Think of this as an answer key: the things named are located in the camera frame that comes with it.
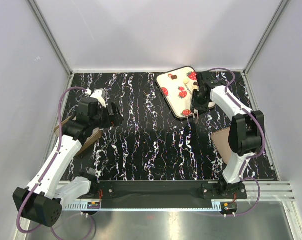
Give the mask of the metal tongs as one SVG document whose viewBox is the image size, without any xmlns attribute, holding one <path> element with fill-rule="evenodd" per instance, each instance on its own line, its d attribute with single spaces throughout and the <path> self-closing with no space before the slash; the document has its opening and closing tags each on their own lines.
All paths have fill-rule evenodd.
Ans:
<svg viewBox="0 0 302 240">
<path fill-rule="evenodd" d="M 198 124 L 199 120 L 199 111 L 195 108 L 195 103 L 196 103 L 196 93 L 198 92 L 197 89 L 194 89 L 192 92 L 192 98 L 190 102 L 190 110 L 192 113 L 193 121 L 195 124 Z"/>
</svg>

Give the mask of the dark square chocolate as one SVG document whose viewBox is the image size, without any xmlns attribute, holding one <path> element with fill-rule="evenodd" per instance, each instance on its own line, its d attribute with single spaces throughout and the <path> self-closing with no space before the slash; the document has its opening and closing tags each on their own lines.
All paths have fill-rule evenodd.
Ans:
<svg viewBox="0 0 302 240">
<path fill-rule="evenodd" d="M 177 75 L 168 74 L 168 77 L 172 80 L 177 79 Z"/>
</svg>

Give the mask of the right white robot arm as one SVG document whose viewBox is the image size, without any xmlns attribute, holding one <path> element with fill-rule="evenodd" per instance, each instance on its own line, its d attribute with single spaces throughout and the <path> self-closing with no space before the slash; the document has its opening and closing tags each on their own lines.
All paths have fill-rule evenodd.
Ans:
<svg viewBox="0 0 302 240">
<path fill-rule="evenodd" d="M 217 184 L 219 195 L 229 198 L 244 182 L 243 172 L 249 161 L 264 152 L 264 115 L 245 106 L 228 87 L 210 82 L 193 91 L 191 111 L 205 112 L 210 102 L 219 106 L 231 120 L 227 139 L 231 155 Z"/>
</svg>

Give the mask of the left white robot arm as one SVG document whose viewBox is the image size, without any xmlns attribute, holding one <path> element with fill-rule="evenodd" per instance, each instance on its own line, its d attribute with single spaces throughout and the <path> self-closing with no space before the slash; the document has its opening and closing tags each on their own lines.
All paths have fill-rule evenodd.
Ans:
<svg viewBox="0 0 302 240">
<path fill-rule="evenodd" d="M 97 177 L 93 173 L 83 172 L 61 188 L 58 184 L 71 160 L 91 144 L 98 130 L 122 124 L 117 105 L 112 102 L 110 106 L 112 110 L 108 111 L 92 97 L 79 101 L 75 112 L 63 122 L 56 146 L 42 168 L 25 188 L 13 192 L 18 217 L 50 228 L 65 206 L 81 196 L 93 198 L 98 194 Z"/>
</svg>

